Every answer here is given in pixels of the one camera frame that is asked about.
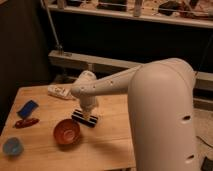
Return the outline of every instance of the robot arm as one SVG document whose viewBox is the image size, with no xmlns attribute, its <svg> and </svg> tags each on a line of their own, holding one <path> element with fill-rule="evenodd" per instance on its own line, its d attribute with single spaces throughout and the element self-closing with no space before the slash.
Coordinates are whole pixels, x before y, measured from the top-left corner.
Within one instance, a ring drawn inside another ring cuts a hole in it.
<svg viewBox="0 0 213 171">
<path fill-rule="evenodd" d="M 173 58 L 100 80 L 83 72 L 71 93 L 86 113 L 95 107 L 96 95 L 128 94 L 137 170 L 198 171 L 192 121 L 194 83 L 192 68 Z"/>
</svg>

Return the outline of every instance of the cable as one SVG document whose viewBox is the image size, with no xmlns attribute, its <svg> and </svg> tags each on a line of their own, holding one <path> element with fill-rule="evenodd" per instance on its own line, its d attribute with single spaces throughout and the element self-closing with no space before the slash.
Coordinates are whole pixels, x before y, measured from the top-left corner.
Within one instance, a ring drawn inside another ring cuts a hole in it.
<svg viewBox="0 0 213 171">
<path fill-rule="evenodd" d="M 202 139 L 200 136 L 196 136 L 197 139 L 199 139 L 203 144 L 213 149 L 213 145 L 207 143 L 204 139 Z"/>
</svg>

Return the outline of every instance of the wall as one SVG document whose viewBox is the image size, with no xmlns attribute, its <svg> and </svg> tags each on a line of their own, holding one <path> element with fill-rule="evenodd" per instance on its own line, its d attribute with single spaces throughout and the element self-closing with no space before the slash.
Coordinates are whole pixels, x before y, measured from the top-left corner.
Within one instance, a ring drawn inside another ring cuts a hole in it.
<svg viewBox="0 0 213 171">
<path fill-rule="evenodd" d="M 169 57 L 200 68 L 212 29 L 54 12 L 59 39 L 66 51 L 149 62 Z M 213 72 L 213 42 L 200 68 Z"/>
<path fill-rule="evenodd" d="M 46 84 L 51 79 L 39 7 L 39 0 L 8 0 L 0 5 L 1 127 L 19 87 Z"/>
</svg>

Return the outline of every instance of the brown bowl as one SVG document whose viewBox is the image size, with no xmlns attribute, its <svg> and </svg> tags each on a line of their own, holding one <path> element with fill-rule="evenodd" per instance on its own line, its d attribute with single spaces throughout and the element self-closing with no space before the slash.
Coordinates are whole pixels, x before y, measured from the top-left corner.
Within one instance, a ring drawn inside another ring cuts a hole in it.
<svg viewBox="0 0 213 171">
<path fill-rule="evenodd" d="M 72 119 L 64 119 L 56 125 L 53 135 L 60 145 L 72 144 L 80 135 L 80 126 Z"/>
</svg>

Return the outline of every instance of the blue cup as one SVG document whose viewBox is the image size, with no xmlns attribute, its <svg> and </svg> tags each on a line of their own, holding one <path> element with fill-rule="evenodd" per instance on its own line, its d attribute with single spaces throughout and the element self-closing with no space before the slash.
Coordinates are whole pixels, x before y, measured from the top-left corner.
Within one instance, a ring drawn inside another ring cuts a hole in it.
<svg viewBox="0 0 213 171">
<path fill-rule="evenodd" d="M 16 137 L 7 139 L 3 145 L 3 152 L 9 156 L 17 156 L 24 150 L 20 140 Z"/>
</svg>

